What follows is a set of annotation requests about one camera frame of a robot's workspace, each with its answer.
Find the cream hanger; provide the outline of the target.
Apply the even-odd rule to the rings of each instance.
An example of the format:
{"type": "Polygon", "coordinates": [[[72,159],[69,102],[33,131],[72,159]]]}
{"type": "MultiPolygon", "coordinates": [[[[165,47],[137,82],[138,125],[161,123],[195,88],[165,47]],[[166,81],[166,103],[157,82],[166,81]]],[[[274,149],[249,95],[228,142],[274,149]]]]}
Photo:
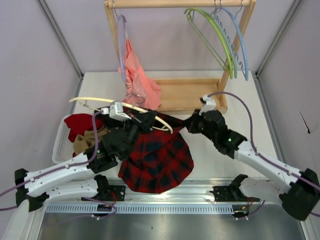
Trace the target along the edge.
{"type": "MultiPolygon", "coordinates": [[[[70,103],[77,102],[77,101],[95,101],[95,102],[103,102],[103,103],[109,103],[109,104],[114,102],[113,99],[99,98],[99,97],[83,97],[83,96],[74,97],[74,98],[71,98],[69,100],[70,103]]],[[[145,110],[145,109],[143,109],[141,107],[138,107],[138,106],[135,106],[135,105],[132,105],[132,104],[129,104],[129,103],[125,103],[125,102],[120,102],[120,103],[121,103],[121,105],[123,107],[129,108],[131,110],[138,111],[139,113],[148,112],[148,110],[145,110]]],[[[155,117],[155,120],[157,122],[161,123],[163,125],[163,127],[162,128],[154,127],[154,129],[160,130],[160,131],[163,131],[163,132],[169,131],[171,134],[173,134],[173,128],[165,120],[163,120],[162,118],[160,118],[158,116],[155,117]]]]}

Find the red plaid skirt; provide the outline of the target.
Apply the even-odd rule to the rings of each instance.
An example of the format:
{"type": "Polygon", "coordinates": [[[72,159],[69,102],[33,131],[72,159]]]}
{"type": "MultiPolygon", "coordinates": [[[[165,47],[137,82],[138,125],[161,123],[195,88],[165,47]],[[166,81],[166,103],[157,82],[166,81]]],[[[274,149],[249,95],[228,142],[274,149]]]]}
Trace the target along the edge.
{"type": "Polygon", "coordinates": [[[118,177],[134,192],[160,194],[180,185],[194,169],[190,148],[180,131],[184,121],[158,113],[173,130],[141,134],[118,177]]]}

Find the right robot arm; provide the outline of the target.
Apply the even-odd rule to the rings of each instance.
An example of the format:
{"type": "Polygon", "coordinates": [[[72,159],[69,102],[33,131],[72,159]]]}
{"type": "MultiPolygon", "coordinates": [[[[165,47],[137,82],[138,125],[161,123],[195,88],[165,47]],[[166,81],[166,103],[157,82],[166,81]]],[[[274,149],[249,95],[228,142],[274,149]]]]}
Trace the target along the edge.
{"type": "Polygon", "coordinates": [[[196,109],[184,121],[184,126],[189,133],[208,138],[219,153],[252,167],[269,179],[269,182],[258,183],[244,177],[237,183],[244,196],[278,204],[299,221],[313,214],[320,201],[320,183],[313,170],[302,171],[275,158],[266,158],[245,136],[229,129],[218,110],[201,112],[196,109]]]}

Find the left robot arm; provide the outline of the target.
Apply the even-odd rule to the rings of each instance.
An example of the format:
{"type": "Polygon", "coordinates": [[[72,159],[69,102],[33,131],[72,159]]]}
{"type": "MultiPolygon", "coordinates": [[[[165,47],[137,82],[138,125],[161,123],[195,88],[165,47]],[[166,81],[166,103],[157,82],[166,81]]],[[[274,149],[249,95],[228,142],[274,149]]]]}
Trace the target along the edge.
{"type": "Polygon", "coordinates": [[[99,115],[108,116],[115,126],[98,143],[64,163],[34,172],[24,168],[14,172],[17,206],[28,201],[28,211],[33,212],[51,201],[106,198],[109,184],[101,173],[129,158],[139,136],[152,131],[157,113],[114,112],[105,108],[93,117],[99,115]]]}

